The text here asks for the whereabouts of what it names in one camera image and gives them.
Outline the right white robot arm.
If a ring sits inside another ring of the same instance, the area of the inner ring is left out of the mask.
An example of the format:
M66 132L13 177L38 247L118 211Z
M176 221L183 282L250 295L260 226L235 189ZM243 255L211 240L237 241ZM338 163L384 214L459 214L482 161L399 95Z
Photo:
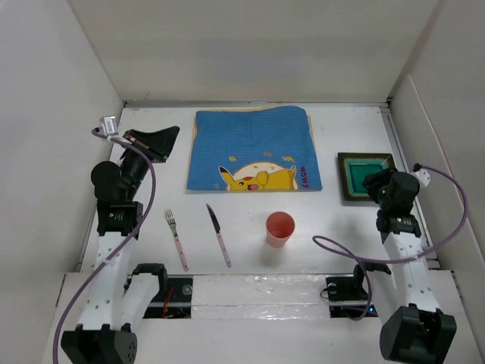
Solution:
M411 213L420 183L411 174L387 168L369 174L364 188L378 204L377 230L388 262L368 263L350 280L352 293L361 299L372 294L381 320L380 352L400 363L444 362L457 325L445 314L429 281L421 253L421 229Z

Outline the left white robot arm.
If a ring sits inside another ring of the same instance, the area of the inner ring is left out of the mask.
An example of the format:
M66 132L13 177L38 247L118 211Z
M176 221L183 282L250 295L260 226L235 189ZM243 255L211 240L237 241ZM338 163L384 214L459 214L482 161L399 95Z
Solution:
M131 271L130 257L155 198L135 200L144 177L156 179L154 165L169 158L180 128L155 132L128 130L92 134L124 148L118 163L99 162L91 172L97 200L98 255L95 268L61 314L52 344L52 362L64 352L72 363L133 363L136 330L152 300L169 290L161 263L141 263Z

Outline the blue Pikachu placemat cloth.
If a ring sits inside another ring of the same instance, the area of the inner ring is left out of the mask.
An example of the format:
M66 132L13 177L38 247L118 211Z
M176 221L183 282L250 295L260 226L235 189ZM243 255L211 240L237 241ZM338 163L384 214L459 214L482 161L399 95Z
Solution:
M213 191L321 190L306 111L198 111L187 187Z

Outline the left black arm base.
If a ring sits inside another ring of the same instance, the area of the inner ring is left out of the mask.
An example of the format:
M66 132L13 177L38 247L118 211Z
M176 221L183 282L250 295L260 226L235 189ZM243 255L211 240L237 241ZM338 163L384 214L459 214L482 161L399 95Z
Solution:
M152 299L144 319L190 319L192 311L193 276L168 277L166 291Z

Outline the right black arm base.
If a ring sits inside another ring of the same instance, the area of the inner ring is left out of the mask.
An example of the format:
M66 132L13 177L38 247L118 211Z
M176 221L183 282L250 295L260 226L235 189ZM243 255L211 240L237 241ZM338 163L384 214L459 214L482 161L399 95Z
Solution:
M387 265L368 263L365 270L357 264L351 275L331 275L326 277L326 287L320 292L320 297L329 303L329 314L332 319L347 318L359 320L363 317L378 317L372 303L368 303L368 292L364 287L365 273L383 272L391 275Z

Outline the square green ceramic plate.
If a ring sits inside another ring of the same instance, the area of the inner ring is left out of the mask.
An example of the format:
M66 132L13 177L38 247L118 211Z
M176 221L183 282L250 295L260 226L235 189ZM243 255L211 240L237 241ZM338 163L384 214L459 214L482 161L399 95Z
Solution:
M341 192L347 202L371 201L363 187L365 177L395 167L390 153L338 152L337 160Z

